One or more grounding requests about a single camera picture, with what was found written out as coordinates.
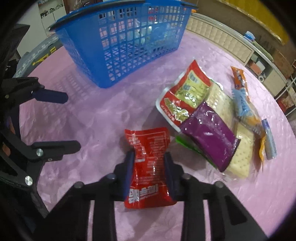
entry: purple wrapper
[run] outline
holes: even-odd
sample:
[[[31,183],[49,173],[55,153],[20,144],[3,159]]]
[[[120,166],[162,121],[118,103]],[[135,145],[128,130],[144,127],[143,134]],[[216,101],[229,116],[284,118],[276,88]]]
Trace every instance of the purple wrapper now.
[[[239,139],[206,102],[197,107],[180,129],[213,161],[219,171],[225,171]]]

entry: metal screw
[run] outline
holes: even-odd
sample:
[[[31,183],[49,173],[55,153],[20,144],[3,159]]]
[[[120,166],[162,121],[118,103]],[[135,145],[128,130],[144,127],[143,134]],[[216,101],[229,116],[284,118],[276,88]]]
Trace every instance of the metal screw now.
[[[115,180],[116,179],[116,175],[114,173],[109,173],[107,175],[107,178],[110,179],[110,180]]]
[[[30,176],[26,176],[25,177],[25,183],[28,185],[28,186],[31,186],[33,184],[33,179],[30,177]]]
[[[184,173],[184,174],[182,175],[182,178],[185,179],[185,180],[189,180],[189,179],[191,178],[191,175],[188,174],[188,173]]]
[[[82,188],[84,186],[84,183],[83,182],[76,182],[74,183],[74,187],[75,188]]]
[[[216,187],[218,187],[218,188],[222,188],[222,187],[224,187],[224,183],[221,182],[221,181],[217,181],[217,182],[215,182],[215,185],[216,185]]]
[[[42,149],[37,149],[36,150],[36,154],[37,154],[37,156],[43,156],[43,150]]]

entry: wrinkled pink cloth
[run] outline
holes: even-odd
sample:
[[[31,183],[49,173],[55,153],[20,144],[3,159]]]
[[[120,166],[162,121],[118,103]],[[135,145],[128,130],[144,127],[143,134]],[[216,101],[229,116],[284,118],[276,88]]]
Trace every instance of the wrinkled pink cloth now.
[[[185,32],[177,51],[161,57],[109,89],[100,89],[77,69],[64,48],[41,63],[31,76],[39,77],[48,89],[65,91],[66,104],[31,100],[21,105],[23,141],[78,140],[81,150],[63,160],[45,164],[38,192],[49,210],[77,181],[91,183],[113,171],[123,161],[129,146],[124,129],[141,130],[168,126],[155,108],[162,90],[197,60],[207,75],[224,86],[234,87],[230,66],[242,68],[250,99],[262,118],[268,118],[278,156],[266,161],[264,172],[254,180],[230,181],[227,186],[243,203],[267,235],[271,235],[289,211],[295,198],[296,139],[280,107],[265,87],[232,56],[207,40]],[[200,181],[213,183],[221,176],[196,153],[172,144],[175,162]],[[180,240],[183,203],[146,210],[127,210],[115,204],[118,240]],[[210,240],[206,214],[207,240]]]

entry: basket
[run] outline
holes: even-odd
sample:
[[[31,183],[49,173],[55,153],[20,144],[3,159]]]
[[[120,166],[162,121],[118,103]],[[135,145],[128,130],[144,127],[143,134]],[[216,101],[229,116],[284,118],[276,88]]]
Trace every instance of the basket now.
[[[176,50],[193,8],[176,0],[107,1],[62,17],[50,30],[78,68],[107,88]]]

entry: yellow curtain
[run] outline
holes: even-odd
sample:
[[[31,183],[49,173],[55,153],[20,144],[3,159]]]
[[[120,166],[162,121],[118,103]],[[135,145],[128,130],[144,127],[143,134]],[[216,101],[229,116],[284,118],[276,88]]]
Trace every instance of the yellow curtain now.
[[[217,0],[225,3],[263,26],[270,34],[277,38],[283,45],[289,40],[289,36],[281,23],[259,0]]]

